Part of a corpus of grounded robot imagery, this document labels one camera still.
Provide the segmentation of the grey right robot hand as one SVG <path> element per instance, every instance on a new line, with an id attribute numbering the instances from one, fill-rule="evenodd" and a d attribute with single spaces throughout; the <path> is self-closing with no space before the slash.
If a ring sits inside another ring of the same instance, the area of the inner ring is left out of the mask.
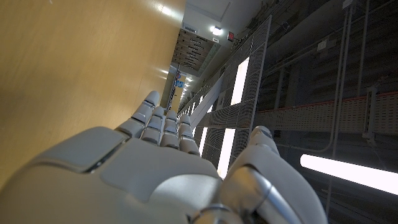
<path id="1" fill-rule="evenodd" d="M 326 223 L 311 185 L 256 127 L 221 175 L 200 156 L 190 118 L 152 91 L 115 129 L 42 152 L 1 190 L 2 223 Z"/>

